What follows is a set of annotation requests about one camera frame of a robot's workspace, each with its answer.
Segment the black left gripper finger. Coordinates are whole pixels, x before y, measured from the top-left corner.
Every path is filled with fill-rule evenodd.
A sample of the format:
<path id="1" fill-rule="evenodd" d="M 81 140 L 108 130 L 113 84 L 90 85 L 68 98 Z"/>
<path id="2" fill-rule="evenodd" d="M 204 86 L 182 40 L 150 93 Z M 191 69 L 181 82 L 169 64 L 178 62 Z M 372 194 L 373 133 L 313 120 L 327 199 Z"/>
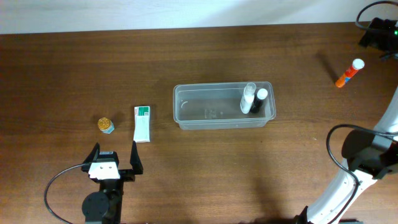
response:
<path id="1" fill-rule="evenodd" d="M 144 168 L 139 158 L 137 144 L 135 141 L 132 142 L 130 165 L 132 166 L 132 170 L 135 175 L 142 175 L 144 173 Z"/>
<path id="2" fill-rule="evenodd" d="M 86 159 L 83 161 L 84 164 L 90 164 L 92 162 L 94 162 L 95 160 L 97 160 L 97 157 L 99 156 L 100 153 L 100 144 L 97 142 L 92 151 L 88 154 L 88 156 L 86 157 Z"/>

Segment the orange tablet tube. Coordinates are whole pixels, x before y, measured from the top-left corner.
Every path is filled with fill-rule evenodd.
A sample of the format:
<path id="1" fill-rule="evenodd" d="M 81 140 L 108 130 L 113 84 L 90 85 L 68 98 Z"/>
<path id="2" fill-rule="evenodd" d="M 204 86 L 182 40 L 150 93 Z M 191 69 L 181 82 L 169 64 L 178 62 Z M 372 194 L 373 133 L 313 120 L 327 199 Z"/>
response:
<path id="1" fill-rule="evenodd" d="M 352 64 L 350 67 L 342 74 L 342 76 L 337 79 L 335 82 L 335 86 L 338 88 L 342 88 L 352 77 L 355 76 L 355 74 L 363 69 L 365 66 L 365 63 L 362 59 L 356 58 L 353 60 Z"/>

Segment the black bottle white cap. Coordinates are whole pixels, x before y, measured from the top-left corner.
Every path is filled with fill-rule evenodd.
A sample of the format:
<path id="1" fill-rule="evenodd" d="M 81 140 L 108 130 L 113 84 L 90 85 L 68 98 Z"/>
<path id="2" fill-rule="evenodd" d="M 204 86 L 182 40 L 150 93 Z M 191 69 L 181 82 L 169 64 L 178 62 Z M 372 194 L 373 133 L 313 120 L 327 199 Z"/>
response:
<path id="1" fill-rule="evenodd" d="M 264 100 L 267 98 L 267 96 L 268 96 L 268 91 L 265 88 L 259 89 L 255 95 L 250 112 L 258 113 L 261 109 L 261 106 L 264 103 Z"/>

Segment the white tube bottle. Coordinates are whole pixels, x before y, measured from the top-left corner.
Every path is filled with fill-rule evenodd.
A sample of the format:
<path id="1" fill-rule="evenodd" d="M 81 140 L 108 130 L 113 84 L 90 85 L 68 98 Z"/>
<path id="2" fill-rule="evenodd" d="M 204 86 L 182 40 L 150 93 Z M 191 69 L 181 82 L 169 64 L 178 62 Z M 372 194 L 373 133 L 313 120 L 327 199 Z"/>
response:
<path id="1" fill-rule="evenodd" d="M 254 95 L 256 92 L 256 84 L 248 83 L 243 90 L 243 95 L 240 101 L 240 109 L 243 114 L 248 114 L 254 102 Z"/>

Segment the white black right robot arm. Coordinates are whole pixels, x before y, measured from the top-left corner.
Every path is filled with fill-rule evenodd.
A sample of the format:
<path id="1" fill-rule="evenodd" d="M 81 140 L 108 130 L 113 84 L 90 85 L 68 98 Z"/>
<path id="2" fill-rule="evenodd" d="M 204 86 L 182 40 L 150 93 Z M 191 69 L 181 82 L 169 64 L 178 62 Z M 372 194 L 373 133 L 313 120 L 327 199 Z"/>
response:
<path id="1" fill-rule="evenodd" d="M 331 152 L 334 131 L 350 128 L 338 162 Z M 330 159 L 340 168 L 324 193 L 306 206 L 293 223 L 339 223 L 352 203 L 370 186 L 387 174 L 397 173 L 397 93 L 374 129 L 339 124 L 326 137 Z"/>

